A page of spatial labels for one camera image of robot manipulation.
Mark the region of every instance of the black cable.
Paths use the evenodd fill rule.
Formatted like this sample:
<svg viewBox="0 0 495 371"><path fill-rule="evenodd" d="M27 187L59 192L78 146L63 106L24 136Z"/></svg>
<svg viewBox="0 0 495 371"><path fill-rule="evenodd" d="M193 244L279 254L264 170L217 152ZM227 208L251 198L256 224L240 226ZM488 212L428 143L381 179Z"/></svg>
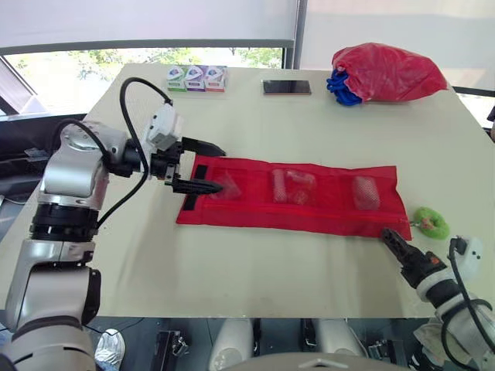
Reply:
<svg viewBox="0 0 495 371"><path fill-rule="evenodd" d="M461 291L461 294L463 295L464 301L466 302L467 309L471 314L471 317L473 318L473 321L476 327L478 328L478 331L480 331L483 340L488 345L490 350L493 353L495 353L495 344L493 343L493 340L486 333L485 328L481 325L481 321L478 318L478 315L476 314L473 305L471 304L471 299L469 298L469 295L466 290L466 286L464 285L463 279L461 278L461 275L459 273L459 268L457 267L457 261L456 261L456 255L454 253L454 249L455 249L455 244L451 243L449 246L449 260L451 262L454 275L456 276L457 284L459 285L459 289Z"/></svg>
<svg viewBox="0 0 495 371"><path fill-rule="evenodd" d="M208 335L210 336L210 344L211 346L213 346L213 338L211 337L210 323L208 322L208 318L207 318L207 328L208 328Z"/></svg>
<svg viewBox="0 0 495 371"><path fill-rule="evenodd" d="M492 306L490 303L486 300L483 299L474 299L471 301L471 304L476 304L476 305L486 305L490 310L492 309ZM461 363L454 355L450 352L449 346L447 344L447 329L449 327L450 321L452 318L457 315L460 311L462 311L464 308L467 307L467 302L463 302L461 305L458 305L454 309L452 309L448 315L443 319L443 325L442 325L442 332L440 333L440 339L442 341L442 346L443 349L445 350L446 355L450 358L453 364L456 366L462 368L462 369L468 369L470 371L477 371L475 368L465 365L464 363Z"/></svg>
<svg viewBox="0 0 495 371"><path fill-rule="evenodd" d="M127 330L128 328L131 328L131 327L133 327L133 326L136 326L137 324L139 324L139 323L143 322L143 321L144 321L144 319L145 319L144 317L141 317L138 321L136 321L136 322L134 322L134 323L131 323L130 325L127 325L127 326L125 326L124 328L121 328L120 330L117 330L117 332L116 332L116 333L114 333L114 334L111 334L110 332L107 332L107 331L100 331L100 330L97 330L97 329L92 328L91 326L88 326L88 325L84 325L84 327L85 327L85 328L87 328L87 329L89 329L89 330L91 330L91 331L94 331L94 332L96 332L96 333L98 333L98 334L100 334L100 335L103 335L103 334L109 334L109 336L114 336L114 335L117 335L118 333L123 332L124 330Z"/></svg>
<svg viewBox="0 0 495 371"><path fill-rule="evenodd" d="M62 130L68 126L68 125L76 125L80 129L82 129L93 141L94 143L98 146L98 148L101 151L101 157L104 165L108 164L110 161L110 155L107 152L107 149L101 142L100 138L96 136L94 132L91 131L89 127L87 127L85 124L83 124L81 121L76 120L75 118L64 118L61 122L59 122L55 128L55 131L52 134L50 143L49 143L49 154L53 155L53 153L56 150L56 145L58 141L60 140L60 134L62 133Z"/></svg>
<svg viewBox="0 0 495 371"><path fill-rule="evenodd" d="M117 201L101 218L98 220L97 227L99 228L106 219L120 206L122 206L128 199L130 199L136 192L142 187L143 184L145 184L146 179L148 178L148 172L149 172L149 166L148 162L146 161L146 156L145 153L142 149L141 143L139 141L138 135L136 134L134 130L134 126L132 125L131 118L129 117L129 113L127 110L127 104L125 103L125 92L127 91L128 86L131 83L143 83L147 87L151 87L154 91L156 91L158 94L160 94L163 99L165 100L165 104L170 104L172 105L172 100L165 94L162 90L160 90L158 87L153 85L147 80L141 79L139 77L129 77L126 81L121 86L121 91L119 95L119 101L122 109L122 115L124 116L124 121L125 124L127 125L127 129L129 130L129 134L131 135L132 140L134 141L136 148L138 150L139 158L141 159L142 167L143 167L143 173L141 179L139 179L138 184L134 186L131 191L122 197L119 201Z"/></svg>

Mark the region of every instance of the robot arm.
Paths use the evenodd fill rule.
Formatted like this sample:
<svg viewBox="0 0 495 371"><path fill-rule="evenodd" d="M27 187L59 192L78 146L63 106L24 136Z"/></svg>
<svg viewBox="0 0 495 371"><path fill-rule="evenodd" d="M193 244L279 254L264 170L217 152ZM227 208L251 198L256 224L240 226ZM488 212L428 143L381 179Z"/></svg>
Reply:
<svg viewBox="0 0 495 371"><path fill-rule="evenodd" d="M171 104L150 120L142 139L148 179L164 180L173 192L219 192L222 187L213 182L180 178L184 151L225 155L210 143L181 138L181 123ZM60 148L46 166L31 236L22 243L6 302L7 326L15 334L4 353L19 371L95 369L93 346L82 326L100 305L101 275L87 266L98 213L109 173L129 177L143 171L138 145L124 132L89 121L64 126ZM104 154L84 126L100 140Z"/></svg>
<svg viewBox="0 0 495 371"><path fill-rule="evenodd" d="M408 245L393 230L384 230L381 239L401 263L402 276L416 289L420 299L435 307L435 316L443 322L442 344L451 360L457 366L463 366L452 357L446 345L447 331L473 357L479 369L495 369L495 315L490 303L467 293L456 263L459 259L461 271L465 276L471 275L479 263L481 242L452 238L449 259L455 267L453 270L432 252L424 254Z"/></svg>

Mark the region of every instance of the green toy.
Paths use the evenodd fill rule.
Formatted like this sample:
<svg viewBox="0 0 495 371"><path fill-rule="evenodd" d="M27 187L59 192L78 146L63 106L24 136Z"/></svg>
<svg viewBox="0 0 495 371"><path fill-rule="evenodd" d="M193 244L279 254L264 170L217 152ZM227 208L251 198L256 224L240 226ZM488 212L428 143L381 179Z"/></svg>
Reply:
<svg viewBox="0 0 495 371"><path fill-rule="evenodd" d="M428 207L420 207L416 210L414 225L423 234L436 240L444 240L450 234L449 224L443 219L443 216Z"/></svg>

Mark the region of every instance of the white table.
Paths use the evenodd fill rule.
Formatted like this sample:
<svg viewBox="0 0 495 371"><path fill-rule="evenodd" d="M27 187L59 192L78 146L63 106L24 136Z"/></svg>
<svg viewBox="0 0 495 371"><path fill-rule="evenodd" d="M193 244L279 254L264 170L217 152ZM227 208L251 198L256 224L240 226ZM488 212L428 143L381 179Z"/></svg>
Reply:
<svg viewBox="0 0 495 371"><path fill-rule="evenodd" d="M118 105L124 78L163 87L168 69L128 65L87 119L125 130ZM211 141L231 157L359 168L398 167L408 215L437 209L452 232L478 236L485 254L468 288L495 303L493 144L453 91L404 104L343 107L326 90L325 71L230 69L227 92L170 93L186 119L183 134ZM263 79L309 80L312 96L264 97ZM129 88L138 133L161 104ZM189 176L192 155L183 157ZM104 210L138 180L111 177ZM92 265L103 274L100 315L156 317L426 317L386 247L373 239L287 230L178 226L183 196L157 180L118 210L95 238ZM5 301L35 197L0 245ZM440 257L448 242L413 231L413 244Z"/></svg>

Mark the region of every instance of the window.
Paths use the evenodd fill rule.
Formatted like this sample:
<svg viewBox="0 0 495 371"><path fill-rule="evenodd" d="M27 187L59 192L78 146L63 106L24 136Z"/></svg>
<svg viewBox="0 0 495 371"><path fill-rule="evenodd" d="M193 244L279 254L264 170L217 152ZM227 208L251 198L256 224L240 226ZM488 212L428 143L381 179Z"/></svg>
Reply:
<svg viewBox="0 0 495 371"><path fill-rule="evenodd" d="M54 114L88 112L126 63L281 68L281 48L141 48L5 56Z"/></svg>
<svg viewBox="0 0 495 371"><path fill-rule="evenodd" d="M457 94L471 115L483 128L491 128L493 123L486 118L495 106L495 97L484 97L472 94Z"/></svg>

